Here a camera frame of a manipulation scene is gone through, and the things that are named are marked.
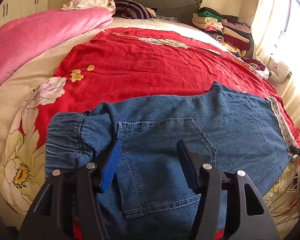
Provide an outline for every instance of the window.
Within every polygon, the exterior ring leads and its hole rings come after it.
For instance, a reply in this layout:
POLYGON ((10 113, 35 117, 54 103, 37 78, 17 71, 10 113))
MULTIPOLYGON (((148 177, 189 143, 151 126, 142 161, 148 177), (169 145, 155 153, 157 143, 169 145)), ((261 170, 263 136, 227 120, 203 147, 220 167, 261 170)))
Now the window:
POLYGON ((300 73, 300 5, 296 0, 281 0, 282 26, 272 57, 300 73))

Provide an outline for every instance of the striped clothing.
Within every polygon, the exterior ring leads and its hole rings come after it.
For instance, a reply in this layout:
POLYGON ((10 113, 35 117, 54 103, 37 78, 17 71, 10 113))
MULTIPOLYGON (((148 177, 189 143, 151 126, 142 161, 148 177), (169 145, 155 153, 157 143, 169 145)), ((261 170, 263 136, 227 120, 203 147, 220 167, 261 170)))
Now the striped clothing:
POLYGON ((141 4, 133 0, 117 0, 115 1, 115 16, 126 19, 152 19, 154 16, 141 4))

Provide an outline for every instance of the white flower print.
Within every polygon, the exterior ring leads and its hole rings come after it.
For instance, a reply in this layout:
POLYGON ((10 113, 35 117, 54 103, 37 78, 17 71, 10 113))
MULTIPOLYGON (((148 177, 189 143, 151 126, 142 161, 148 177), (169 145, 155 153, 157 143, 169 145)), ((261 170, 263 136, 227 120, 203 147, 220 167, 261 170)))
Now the white flower print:
POLYGON ((44 145, 37 149, 34 126, 23 136, 19 130, 8 135, 0 165, 0 189, 5 201, 18 213, 26 214, 44 183, 44 145))
POLYGON ((65 77, 51 77, 37 89, 34 89, 27 100, 18 109, 9 134, 19 129, 21 120, 23 120, 22 129, 25 134, 28 134, 38 116, 39 111, 37 106, 53 104, 57 98, 65 93, 65 90, 63 89, 65 84, 65 77))
POLYGON ((154 38, 141 38, 141 37, 138 37, 138 39, 156 45, 170 45, 172 47, 176 47, 176 48, 181 47, 184 49, 189 48, 186 44, 182 42, 169 40, 169 39, 154 39, 154 38))

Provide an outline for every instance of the white bedsheet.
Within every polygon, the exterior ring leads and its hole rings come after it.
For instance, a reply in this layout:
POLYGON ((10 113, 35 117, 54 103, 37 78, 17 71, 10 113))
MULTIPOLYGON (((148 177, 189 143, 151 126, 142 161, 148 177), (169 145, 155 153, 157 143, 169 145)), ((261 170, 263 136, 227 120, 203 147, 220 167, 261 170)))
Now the white bedsheet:
MULTIPOLYGON (((108 26, 107 29, 117 27, 134 27, 142 29, 174 31, 182 36, 194 38, 205 43, 210 43, 224 51, 228 51, 209 35, 185 24, 178 24, 159 19, 128 20, 114 17, 113 23, 108 26)), ((26 97, 30 91, 38 87, 41 83, 54 74, 56 68, 59 66, 63 58, 69 53, 72 47, 91 40, 101 30, 104 29, 89 31, 47 50, 43 54, 24 64, 0 86, 0 163, 12 121, 18 108, 26 100, 26 97)), ((2 200, 3 198, 0 194, 0 214, 2 215, 4 221, 8 225, 19 228, 23 217, 17 215, 2 200)))

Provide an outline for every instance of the green sweater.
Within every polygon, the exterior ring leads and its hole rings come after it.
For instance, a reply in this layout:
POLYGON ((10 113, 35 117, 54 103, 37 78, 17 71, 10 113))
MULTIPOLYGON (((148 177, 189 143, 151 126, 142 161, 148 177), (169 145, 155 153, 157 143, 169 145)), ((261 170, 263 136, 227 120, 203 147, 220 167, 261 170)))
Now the green sweater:
POLYGON ((213 18, 218 19, 218 21, 221 21, 221 20, 222 20, 219 16, 217 16, 217 15, 215 15, 215 14, 213 14, 213 13, 210 13, 210 12, 208 12, 208 11, 198 12, 197 14, 198 14, 200 17, 213 17, 213 18))

